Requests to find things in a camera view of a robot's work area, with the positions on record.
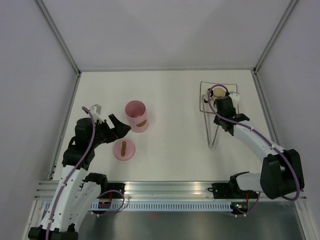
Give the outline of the round beige bun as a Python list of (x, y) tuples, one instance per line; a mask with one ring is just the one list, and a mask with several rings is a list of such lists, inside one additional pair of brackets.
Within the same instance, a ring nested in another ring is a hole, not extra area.
[(226, 92), (227, 91), (224, 88), (216, 87), (213, 89), (213, 96), (215, 98), (224, 97)]

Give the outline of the sushi roll piece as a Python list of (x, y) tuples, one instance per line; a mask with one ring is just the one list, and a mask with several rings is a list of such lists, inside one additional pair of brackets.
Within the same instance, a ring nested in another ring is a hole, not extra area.
[(206, 90), (206, 97), (208, 98), (208, 99), (211, 99), (213, 96), (214, 96), (214, 90), (213, 89), (210, 89), (210, 88), (208, 88), (207, 90)]
[(203, 95), (202, 96), (202, 101), (205, 103), (205, 104), (207, 104), (209, 101), (208, 101), (208, 97), (207, 96), (205, 96), (205, 95)]

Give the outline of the metal tongs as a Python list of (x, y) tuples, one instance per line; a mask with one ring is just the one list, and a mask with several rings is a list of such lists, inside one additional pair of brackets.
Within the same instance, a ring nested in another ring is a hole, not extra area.
[(208, 148), (210, 150), (212, 150), (214, 145), (215, 145), (215, 143), (216, 143), (220, 126), (219, 125), (216, 126), (213, 139), (211, 139), (209, 121), (208, 121), (208, 118), (207, 118), (207, 112), (205, 110), (205, 104), (206, 104), (205, 103), (205, 99), (202, 98), (201, 102), (202, 102), (202, 108), (203, 108), (203, 118), (204, 118), (204, 124), (205, 124), (207, 146), (208, 146)]

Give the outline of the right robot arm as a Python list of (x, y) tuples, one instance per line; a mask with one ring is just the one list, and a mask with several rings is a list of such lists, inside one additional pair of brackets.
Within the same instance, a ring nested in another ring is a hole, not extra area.
[(296, 201), (305, 187), (300, 154), (267, 139), (245, 114), (236, 112), (230, 96), (217, 98), (215, 105), (214, 123), (244, 143), (262, 162), (260, 173), (234, 175), (229, 194), (239, 198), (250, 190), (262, 192), (271, 200)]

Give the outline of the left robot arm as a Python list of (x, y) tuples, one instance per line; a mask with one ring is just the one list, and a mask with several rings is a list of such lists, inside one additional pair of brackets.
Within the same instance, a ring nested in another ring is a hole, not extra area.
[(110, 193), (107, 176), (89, 173), (89, 166), (98, 146), (124, 138), (131, 127), (114, 114), (108, 116), (113, 128), (95, 113), (88, 115), (76, 122), (75, 135), (63, 154), (61, 176), (51, 204), (40, 225), (30, 228), (30, 240), (77, 240), (93, 201)]

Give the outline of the pink lunch box lid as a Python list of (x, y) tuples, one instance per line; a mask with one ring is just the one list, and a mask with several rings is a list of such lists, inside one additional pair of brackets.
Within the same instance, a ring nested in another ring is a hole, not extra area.
[(119, 161), (128, 161), (136, 153), (135, 145), (128, 139), (118, 140), (113, 147), (113, 154)]

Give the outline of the pink cylindrical lunch box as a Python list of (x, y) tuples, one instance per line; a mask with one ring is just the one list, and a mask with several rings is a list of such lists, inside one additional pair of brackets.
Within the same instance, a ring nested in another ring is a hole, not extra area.
[(134, 133), (143, 133), (149, 127), (147, 108), (139, 100), (133, 100), (125, 106), (125, 114), (131, 130)]

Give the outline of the white square plate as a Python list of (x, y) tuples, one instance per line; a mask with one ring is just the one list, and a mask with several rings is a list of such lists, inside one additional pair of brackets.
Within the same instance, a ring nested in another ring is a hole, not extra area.
[[(237, 84), (225, 84), (225, 83), (210, 83), (210, 82), (204, 82), (202, 81), (200, 83), (200, 111), (203, 112), (203, 107), (202, 107), (202, 96), (205, 95), (206, 96), (206, 91), (207, 89), (214, 89), (214, 88), (223, 88), (226, 90), (226, 94), (225, 96), (227, 96), (230, 92), (238, 92), (238, 85)], [(211, 102), (211, 105), (212, 107), (214, 108), (214, 110), (216, 111), (217, 108), (216, 108), (216, 104), (215, 104), (215, 100), (217, 99), (218, 97), (212, 97), (210, 99), (210, 102)], [(206, 103), (205, 104), (205, 111), (207, 113), (213, 113), (212, 109), (210, 108), (209, 106), (209, 103)]]

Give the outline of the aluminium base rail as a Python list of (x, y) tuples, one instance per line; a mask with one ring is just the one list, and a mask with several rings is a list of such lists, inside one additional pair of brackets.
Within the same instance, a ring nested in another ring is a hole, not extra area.
[[(34, 200), (51, 200), (58, 181), (40, 181)], [(109, 182), (109, 189), (118, 189), (126, 199), (134, 201), (204, 201), (204, 200), (246, 200), (231, 194), (227, 181), (124, 181)]]

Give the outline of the right frame post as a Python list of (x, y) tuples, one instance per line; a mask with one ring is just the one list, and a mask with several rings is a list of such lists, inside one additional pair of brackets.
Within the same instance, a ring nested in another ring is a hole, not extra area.
[(269, 52), (271, 51), (272, 47), (274, 46), (276, 40), (280, 36), (283, 28), (285, 27), (287, 21), (289, 20), (290, 16), (292, 15), (293, 11), (295, 10), (299, 0), (290, 0), (287, 7), (285, 8), (280, 20), (278, 21), (275, 29), (273, 30), (266, 46), (264, 47), (260, 57), (258, 58), (255, 66), (252, 69), (252, 72), (256, 75), (259, 69), (262, 67), (263, 63), (265, 62)]

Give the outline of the frame post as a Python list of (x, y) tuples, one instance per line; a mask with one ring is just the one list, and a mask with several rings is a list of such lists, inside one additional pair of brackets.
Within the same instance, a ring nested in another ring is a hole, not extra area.
[(63, 39), (63, 36), (61, 35), (53, 17), (51, 16), (45, 2), (43, 0), (34, 0), (34, 3), (37, 6), (39, 12), (42, 14), (45, 22), (47, 23), (50, 31), (52, 32), (54, 38), (56, 39), (59, 47), (62, 50), (62, 53), (66, 57), (69, 65), (71, 66), (71, 68), (73, 69), (75, 74), (77, 76), (79, 76), (81, 74), (81, 70), (77, 66), (77, 64), (76, 64), (76, 62), (70, 52), (65, 40)]
[(262, 67), (263, 63), (265, 62), (269, 52), (271, 51), (272, 47), (274, 46), (276, 40), (280, 36), (283, 28), (285, 27), (287, 21), (289, 20), (290, 16), (292, 15), (293, 11), (295, 10), (299, 0), (290, 0), (287, 7), (285, 8), (280, 20), (278, 21), (275, 29), (273, 30), (266, 46), (264, 47), (260, 57), (258, 58), (255, 66), (252, 69), (252, 72), (256, 75), (259, 69)]

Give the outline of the left frame post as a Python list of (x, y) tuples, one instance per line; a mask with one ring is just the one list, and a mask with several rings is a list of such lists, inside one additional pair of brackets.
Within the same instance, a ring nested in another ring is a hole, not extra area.
[(37, 6), (39, 12), (42, 14), (45, 22), (47, 23), (50, 31), (52, 32), (54, 38), (56, 39), (59, 47), (62, 50), (62, 53), (66, 57), (69, 65), (71, 66), (71, 68), (73, 69), (75, 74), (77, 76), (79, 76), (81, 74), (81, 70), (77, 66), (77, 64), (76, 64), (76, 62), (70, 52), (65, 40), (63, 39), (63, 36), (61, 35), (53, 17), (51, 16), (45, 2), (43, 0), (34, 0), (34, 3)]

